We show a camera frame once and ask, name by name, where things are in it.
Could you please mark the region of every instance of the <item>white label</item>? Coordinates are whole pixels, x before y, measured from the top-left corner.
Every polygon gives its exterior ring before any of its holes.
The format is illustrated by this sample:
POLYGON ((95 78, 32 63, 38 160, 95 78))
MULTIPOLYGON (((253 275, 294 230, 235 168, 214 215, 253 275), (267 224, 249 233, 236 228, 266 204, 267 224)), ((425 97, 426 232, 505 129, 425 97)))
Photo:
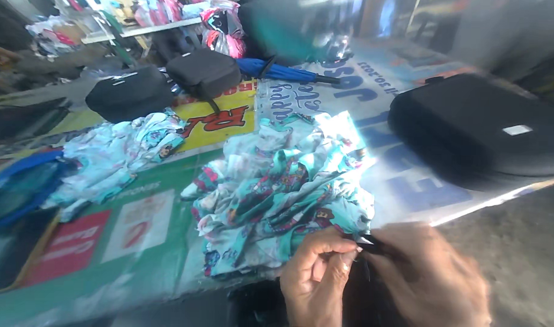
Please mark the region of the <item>white label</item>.
POLYGON ((122 207, 102 263, 158 246, 166 241, 175 190, 143 198, 122 207))
POLYGON ((532 131, 532 129, 529 126, 525 125, 515 125, 504 128, 503 131, 511 136, 516 136, 519 134, 527 133, 528 131, 532 131))

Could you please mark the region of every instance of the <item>black bag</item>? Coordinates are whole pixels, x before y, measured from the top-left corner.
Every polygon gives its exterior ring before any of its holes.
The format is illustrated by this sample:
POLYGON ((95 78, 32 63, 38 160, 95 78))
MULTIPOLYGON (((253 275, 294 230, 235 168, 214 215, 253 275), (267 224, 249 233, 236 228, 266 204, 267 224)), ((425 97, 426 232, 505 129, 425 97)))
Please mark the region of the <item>black bag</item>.
POLYGON ((85 103, 110 123, 129 122, 172 105, 174 94, 155 66, 99 81, 85 103))
POLYGON ((473 74, 398 95, 388 123, 440 177, 466 189, 554 177, 554 107, 473 74))
POLYGON ((209 49, 198 49, 172 59, 166 65, 166 72, 193 97, 210 103, 216 113, 220 109, 213 98, 241 82, 237 61, 209 49))

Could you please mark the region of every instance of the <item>red lettering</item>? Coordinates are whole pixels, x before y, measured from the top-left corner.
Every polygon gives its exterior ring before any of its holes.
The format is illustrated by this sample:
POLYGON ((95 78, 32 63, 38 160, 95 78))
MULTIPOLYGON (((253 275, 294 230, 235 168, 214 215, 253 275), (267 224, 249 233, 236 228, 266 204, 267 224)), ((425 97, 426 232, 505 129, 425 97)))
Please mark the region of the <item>red lettering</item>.
POLYGON ((235 94, 235 93, 237 93, 237 87, 233 86, 229 90, 225 91, 223 94, 224 95, 231 95, 231 94, 235 94))
POLYGON ((231 109, 230 111, 222 110, 220 114, 210 114, 202 120, 204 130, 215 131, 230 126, 244 126, 244 111, 249 106, 242 106, 231 109))
POLYGON ((239 85, 239 91, 245 92, 245 91, 252 91, 252 83, 243 83, 239 85))
POLYGON ((197 123, 202 122, 206 117, 194 117, 188 119, 186 122, 188 123, 186 126, 184 126, 184 132, 182 133, 183 138, 187 138, 190 136, 190 132, 194 129, 197 123))

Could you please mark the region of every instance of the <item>red sign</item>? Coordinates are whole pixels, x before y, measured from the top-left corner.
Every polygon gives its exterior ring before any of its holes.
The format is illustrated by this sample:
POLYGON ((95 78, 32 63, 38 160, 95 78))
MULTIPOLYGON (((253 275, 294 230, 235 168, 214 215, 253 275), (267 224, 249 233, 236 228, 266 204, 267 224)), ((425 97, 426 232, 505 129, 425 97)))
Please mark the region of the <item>red sign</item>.
POLYGON ((29 270, 24 285, 31 286, 87 267, 110 213, 111 210, 106 210, 61 224, 39 261, 29 270))

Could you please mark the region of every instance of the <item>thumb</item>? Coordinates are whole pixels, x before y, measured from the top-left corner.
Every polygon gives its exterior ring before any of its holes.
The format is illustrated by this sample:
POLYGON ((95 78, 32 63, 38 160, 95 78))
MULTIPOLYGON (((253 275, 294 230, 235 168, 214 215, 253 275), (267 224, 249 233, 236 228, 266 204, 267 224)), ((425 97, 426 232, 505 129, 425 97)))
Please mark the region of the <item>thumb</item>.
POLYGON ((339 296, 344 292, 344 287, 350 275, 351 264, 355 257, 358 256, 358 251, 353 250, 346 253, 334 254, 328 261, 328 267, 325 269, 324 277, 319 283, 320 291, 323 295, 339 296))

